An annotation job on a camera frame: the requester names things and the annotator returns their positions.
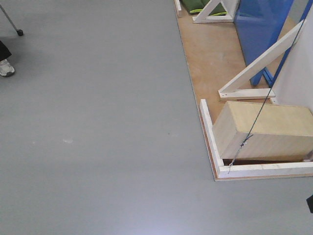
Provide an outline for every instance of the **blue panel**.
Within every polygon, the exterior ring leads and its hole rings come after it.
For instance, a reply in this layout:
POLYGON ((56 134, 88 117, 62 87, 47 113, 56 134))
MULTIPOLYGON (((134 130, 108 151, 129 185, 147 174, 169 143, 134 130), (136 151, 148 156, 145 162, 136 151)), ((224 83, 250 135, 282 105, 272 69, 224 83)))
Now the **blue panel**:
MULTIPOLYGON (((282 30, 293 0, 241 0, 235 25, 246 65, 253 62, 271 45, 282 30)), ((264 71, 251 79, 257 85, 264 71)))

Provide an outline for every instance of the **white shoe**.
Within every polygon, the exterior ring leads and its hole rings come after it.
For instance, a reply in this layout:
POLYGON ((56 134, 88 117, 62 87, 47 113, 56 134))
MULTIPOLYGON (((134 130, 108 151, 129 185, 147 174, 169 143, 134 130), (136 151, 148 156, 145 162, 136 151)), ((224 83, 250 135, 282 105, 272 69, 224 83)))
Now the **white shoe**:
POLYGON ((14 73, 15 73, 15 70, 12 67, 12 65, 10 65, 8 60, 5 59, 5 60, 0 61, 0 75, 2 77, 11 76, 14 73))

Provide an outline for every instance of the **white wooden bracket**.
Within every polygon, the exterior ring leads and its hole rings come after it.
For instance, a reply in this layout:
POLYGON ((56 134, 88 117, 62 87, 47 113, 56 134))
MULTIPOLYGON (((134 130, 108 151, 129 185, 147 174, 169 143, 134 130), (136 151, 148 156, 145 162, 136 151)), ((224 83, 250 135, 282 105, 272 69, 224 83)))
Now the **white wooden bracket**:
MULTIPOLYGON (((220 90, 221 100, 239 100, 239 99, 264 99, 266 98, 269 89, 239 89, 245 82, 249 81, 259 71, 264 69, 267 65, 273 62, 278 56, 283 54, 289 49, 293 42, 298 41, 299 36, 303 30, 303 26, 306 22, 298 23, 292 30, 290 30, 284 37, 279 39, 269 49, 267 49, 262 55, 256 58, 251 64, 249 64, 244 70, 242 70, 237 76, 231 79, 220 90)), ((271 91, 269 98, 274 98, 275 93, 271 91)))
POLYGON ((194 23, 234 22, 238 4, 239 0, 211 0, 197 16, 193 17, 193 21, 194 23), (225 16, 209 16, 219 3, 223 5, 227 14, 225 16))
POLYGON ((233 165, 230 168, 228 165, 225 165, 220 158, 212 131, 213 124, 210 112, 205 99, 200 101, 200 112, 211 167, 216 181, 313 176, 313 162, 233 165))
POLYGON ((174 4, 175 4, 176 15, 178 18, 180 18, 182 14, 180 1, 174 0, 174 4))

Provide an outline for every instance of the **green cushion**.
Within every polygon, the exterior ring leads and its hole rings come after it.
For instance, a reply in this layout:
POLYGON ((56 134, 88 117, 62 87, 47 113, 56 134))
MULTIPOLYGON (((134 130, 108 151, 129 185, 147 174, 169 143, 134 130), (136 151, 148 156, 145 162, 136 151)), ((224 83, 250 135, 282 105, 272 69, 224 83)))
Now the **green cushion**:
POLYGON ((181 0, 190 14, 197 14, 204 8, 201 0, 181 0))
MULTIPOLYGON (((211 0, 201 0, 203 3, 203 7, 205 7, 205 5, 207 5, 211 0)), ((216 16, 224 16, 226 15, 227 12, 225 10, 225 8, 223 7, 223 5, 221 3, 219 3, 214 10, 210 13, 210 16, 216 15, 216 16)))
MULTIPOLYGON (((187 11, 190 14, 198 14, 208 4, 210 0, 181 0, 185 5, 187 11)), ((226 15, 226 11, 222 4, 218 4, 217 7, 210 13, 210 16, 222 16, 226 15)))

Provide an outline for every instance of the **wooden block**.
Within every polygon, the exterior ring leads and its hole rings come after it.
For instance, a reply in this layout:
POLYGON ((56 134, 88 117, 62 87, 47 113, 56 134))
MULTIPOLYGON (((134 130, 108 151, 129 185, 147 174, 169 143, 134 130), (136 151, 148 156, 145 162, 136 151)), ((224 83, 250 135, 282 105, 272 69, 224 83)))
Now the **wooden block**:
MULTIPOLYGON (((213 125, 222 159, 233 159, 262 104, 228 101, 213 125)), ((313 115, 306 107, 266 104, 238 159, 299 161, 313 149, 313 115)))

